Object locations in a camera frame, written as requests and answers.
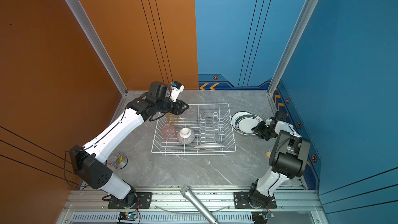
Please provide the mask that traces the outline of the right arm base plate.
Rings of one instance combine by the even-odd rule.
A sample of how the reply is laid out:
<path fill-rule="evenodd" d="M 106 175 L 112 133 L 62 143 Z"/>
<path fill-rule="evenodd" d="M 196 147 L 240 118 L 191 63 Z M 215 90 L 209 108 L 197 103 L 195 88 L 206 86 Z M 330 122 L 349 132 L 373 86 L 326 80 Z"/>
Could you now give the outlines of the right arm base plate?
<path fill-rule="evenodd" d="M 249 195 L 249 192 L 239 191 L 233 193 L 234 207 L 237 209 L 261 208 L 276 209 L 277 204 L 274 197 L 270 198 L 262 194 L 255 193 Z"/>

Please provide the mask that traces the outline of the yellow plastic cup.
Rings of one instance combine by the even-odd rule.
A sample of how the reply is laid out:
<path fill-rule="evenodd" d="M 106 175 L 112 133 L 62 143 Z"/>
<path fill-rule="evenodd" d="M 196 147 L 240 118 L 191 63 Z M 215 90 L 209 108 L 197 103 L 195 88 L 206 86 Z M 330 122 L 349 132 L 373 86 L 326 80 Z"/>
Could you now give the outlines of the yellow plastic cup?
<path fill-rule="evenodd" d="M 167 117 L 168 123 L 170 123 L 170 124 L 177 124 L 179 122 L 179 117 L 177 115 L 167 113 L 166 117 Z"/>

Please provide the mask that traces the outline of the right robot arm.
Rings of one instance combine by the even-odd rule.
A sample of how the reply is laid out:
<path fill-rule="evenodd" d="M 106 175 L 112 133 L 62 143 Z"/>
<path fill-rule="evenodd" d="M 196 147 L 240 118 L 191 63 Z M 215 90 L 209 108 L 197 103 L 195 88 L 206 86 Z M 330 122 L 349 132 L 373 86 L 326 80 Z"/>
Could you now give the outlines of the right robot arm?
<path fill-rule="evenodd" d="M 266 141 L 276 139 L 268 159 L 270 168 L 251 185 L 248 194 L 252 207 L 267 208 L 275 200 L 274 192 L 281 184 L 304 174 L 311 143 L 298 134 L 292 124 L 275 117 L 261 121 L 252 130 Z"/>

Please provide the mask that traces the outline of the clear plastic cup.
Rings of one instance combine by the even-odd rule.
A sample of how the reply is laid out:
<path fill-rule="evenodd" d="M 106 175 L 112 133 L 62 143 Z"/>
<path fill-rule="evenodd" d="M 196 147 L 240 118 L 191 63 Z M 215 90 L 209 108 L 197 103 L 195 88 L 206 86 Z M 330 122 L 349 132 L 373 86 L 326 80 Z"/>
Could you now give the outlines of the clear plastic cup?
<path fill-rule="evenodd" d="M 194 107 L 190 107 L 184 112 L 185 118 L 194 118 L 195 116 L 197 116 L 197 110 Z"/>

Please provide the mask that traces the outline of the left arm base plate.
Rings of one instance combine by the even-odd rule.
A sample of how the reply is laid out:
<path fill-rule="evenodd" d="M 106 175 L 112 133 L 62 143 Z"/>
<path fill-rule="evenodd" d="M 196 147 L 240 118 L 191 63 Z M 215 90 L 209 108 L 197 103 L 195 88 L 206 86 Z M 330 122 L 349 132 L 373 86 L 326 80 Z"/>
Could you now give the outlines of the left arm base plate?
<path fill-rule="evenodd" d="M 123 200 L 111 196 L 108 209 L 149 209 L 152 192 L 135 192 L 128 194 Z"/>

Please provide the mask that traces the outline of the teal rimmed white plate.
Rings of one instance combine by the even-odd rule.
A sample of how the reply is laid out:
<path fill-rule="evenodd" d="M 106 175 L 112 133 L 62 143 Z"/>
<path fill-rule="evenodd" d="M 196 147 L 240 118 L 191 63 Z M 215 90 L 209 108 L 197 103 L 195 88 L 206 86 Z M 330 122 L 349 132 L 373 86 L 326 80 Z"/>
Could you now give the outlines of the teal rimmed white plate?
<path fill-rule="evenodd" d="M 231 117 L 232 124 L 235 125 L 237 118 L 239 118 L 241 116 L 245 116 L 245 115 L 250 115 L 250 113 L 249 112 L 245 112 L 245 111 L 240 111 L 240 112 L 235 113 Z"/>

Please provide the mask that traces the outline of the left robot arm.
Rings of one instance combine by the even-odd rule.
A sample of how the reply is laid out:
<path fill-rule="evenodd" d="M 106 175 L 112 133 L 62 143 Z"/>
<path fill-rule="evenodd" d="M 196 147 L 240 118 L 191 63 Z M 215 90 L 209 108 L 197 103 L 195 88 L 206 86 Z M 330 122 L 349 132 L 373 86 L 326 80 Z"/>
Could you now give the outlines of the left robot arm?
<path fill-rule="evenodd" d="M 180 115 L 189 105 L 178 96 L 184 91 L 180 82 L 169 85 L 153 82 L 149 91 L 129 102 L 123 113 L 102 133 L 84 146 L 69 150 L 74 173 L 93 189 L 102 190 L 118 199 L 122 206 L 131 208 L 137 199 L 136 190 L 113 173 L 105 164 L 115 148 L 145 121 L 154 121 L 155 115 Z"/>

